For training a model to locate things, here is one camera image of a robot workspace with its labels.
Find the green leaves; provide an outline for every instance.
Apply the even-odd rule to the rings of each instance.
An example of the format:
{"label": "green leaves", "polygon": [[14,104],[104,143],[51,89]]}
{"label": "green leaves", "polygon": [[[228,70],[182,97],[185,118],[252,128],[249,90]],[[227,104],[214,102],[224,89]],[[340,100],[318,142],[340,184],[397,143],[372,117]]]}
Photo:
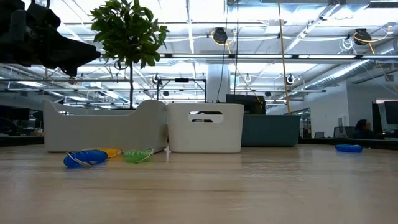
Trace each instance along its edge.
{"label": "green leaves", "polygon": [[94,41],[101,42],[105,59],[113,59],[114,66],[123,70],[130,63],[139,63],[141,68],[154,66],[160,60],[157,53],[165,46],[167,26],[159,26],[158,19],[138,0],[107,0],[91,12],[94,17],[92,30],[97,31]]}
{"label": "green leaves", "polygon": [[154,19],[154,14],[152,13],[152,11],[145,7],[144,12],[145,15],[148,17],[149,22],[151,22]]}

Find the office chair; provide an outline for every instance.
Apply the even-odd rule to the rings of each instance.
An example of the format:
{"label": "office chair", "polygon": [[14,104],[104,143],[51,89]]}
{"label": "office chair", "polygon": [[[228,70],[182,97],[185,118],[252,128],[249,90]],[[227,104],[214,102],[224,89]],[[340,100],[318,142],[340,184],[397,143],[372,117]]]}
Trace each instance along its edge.
{"label": "office chair", "polygon": [[335,127],[334,138],[353,138],[355,127]]}
{"label": "office chair", "polygon": [[324,132],[316,132],[314,138],[324,138],[325,133]]}

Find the blue cable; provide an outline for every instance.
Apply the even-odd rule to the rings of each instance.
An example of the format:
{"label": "blue cable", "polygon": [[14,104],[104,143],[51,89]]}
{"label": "blue cable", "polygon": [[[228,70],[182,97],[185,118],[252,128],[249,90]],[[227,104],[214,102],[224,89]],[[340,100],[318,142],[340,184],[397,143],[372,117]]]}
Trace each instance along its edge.
{"label": "blue cable", "polygon": [[68,152],[63,163],[69,168],[91,167],[94,164],[104,162],[108,154],[100,150],[86,150],[81,152]]}

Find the wooden table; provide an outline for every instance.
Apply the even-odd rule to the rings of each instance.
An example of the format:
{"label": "wooden table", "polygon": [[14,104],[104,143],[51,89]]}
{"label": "wooden table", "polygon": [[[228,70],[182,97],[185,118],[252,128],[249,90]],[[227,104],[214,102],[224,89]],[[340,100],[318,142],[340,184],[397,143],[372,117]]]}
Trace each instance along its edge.
{"label": "wooden table", "polygon": [[163,153],[66,169],[42,146],[0,148],[0,223],[397,223],[398,152],[332,146]]}

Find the yellow cable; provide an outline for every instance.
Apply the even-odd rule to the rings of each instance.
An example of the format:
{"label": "yellow cable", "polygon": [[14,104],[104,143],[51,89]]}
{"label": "yellow cable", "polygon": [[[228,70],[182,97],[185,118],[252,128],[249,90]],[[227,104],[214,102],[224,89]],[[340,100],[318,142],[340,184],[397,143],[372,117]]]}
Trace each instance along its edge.
{"label": "yellow cable", "polygon": [[278,10],[279,10],[280,46],[282,48],[282,63],[284,67],[284,86],[285,86],[285,96],[287,103],[287,114],[290,115],[289,96],[287,94],[287,84],[286,84],[285,49],[284,49],[284,35],[282,32],[282,14],[280,13],[280,0],[278,0]]}
{"label": "yellow cable", "polygon": [[227,48],[228,48],[229,54],[231,54],[231,49],[229,48],[229,45],[227,45]]}
{"label": "yellow cable", "polygon": [[369,44],[369,47],[371,48],[372,53],[375,55],[374,50],[373,50],[373,47],[372,47],[371,44]]}
{"label": "yellow cable", "polygon": [[232,42],[234,42],[234,41],[235,41],[235,37],[236,37],[236,33],[234,33],[234,39],[231,40],[231,42],[225,43],[225,44],[219,44],[219,43],[217,43],[217,42],[214,40],[214,31],[211,32],[211,38],[213,39],[214,43],[216,43],[216,44],[218,44],[218,45],[222,45],[222,46],[224,46],[224,45],[227,45],[227,46],[228,46],[229,44],[231,44]]}
{"label": "yellow cable", "polygon": [[242,77],[242,74],[241,74],[241,72],[239,71],[238,66],[237,66],[236,64],[235,64],[235,67],[236,67],[236,70],[237,70],[238,73],[239,73],[239,76],[242,78],[243,82],[246,84],[246,86],[249,88],[249,90],[252,91],[252,92],[254,93],[254,96],[256,96],[257,101],[260,103],[261,108],[262,108],[262,101],[260,101],[260,99],[259,99],[259,97],[257,96],[256,92],[250,88],[249,84],[248,84],[248,83],[246,82],[246,80]]}
{"label": "yellow cable", "polygon": [[365,43],[375,43],[375,42],[377,42],[377,41],[384,40],[384,39],[388,36],[388,32],[387,32],[386,35],[385,35],[384,37],[380,38],[380,39],[377,39],[377,40],[363,40],[363,39],[357,38],[357,37],[356,37],[356,34],[358,34],[358,33],[356,32],[356,33],[354,34],[354,38],[357,39],[357,40],[359,40],[359,41],[365,42]]}
{"label": "yellow cable", "polygon": [[[226,45],[227,48],[228,48],[229,54],[231,54],[231,49],[230,49],[229,45],[230,45],[232,42],[235,41],[236,33],[234,33],[234,39],[233,39],[231,42],[225,43],[225,44],[219,44],[219,43],[217,43],[217,42],[214,40],[213,34],[214,34],[214,31],[211,33],[211,38],[213,39],[213,42],[214,42],[215,44],[222,45],[222,46]],[[238,73],[239,73],[239,76],[242,78],[243,82],[244,82],[244,83],[246,84],[246,86],[250,89],[250,91],[252,91],[252,92],[254,93],[254,95],[255,95],[256,98],[257,98],[257,101],[260,103],[261,108],[262,108],[262,101],[259,99],[259,97],[257,96],[256,92],[250,88],[249,84],[248,84],[248,83],[245,81],[245,79],[242,77],[242,74],[241,74],[241,72],[240,72],[239,69],[238,69],[238,65],[235,63],[235,61],[234,61],[233,59],[232,59],[232,61],[233,61],[234,64],[235,64],[235,67],[236,67],[236,70],[237,70]]]}
{"label": "yellow cable", "polygon": [[[369,47],[371,48],[372,53],[375,55],[374,50],[373,50],[373,47],[372,47],[372,44],[369,43]],[[380,64],[379,62],[376,62],[376,63],[380,66],[380,68],[381,68],[381,70],[383,71],[383,74],[384,74],[384,76],[386,77],[386,79],[387,79],[389,82],[391,82],[390,79],[388,78],[386,72],[384,71],[383,67],[381,66],[381,64]],[[396,92],[398,92],[398,89],[394,86],[394,84],[391,83],[391,86],[393,87],[393,89],[395,89]]]}

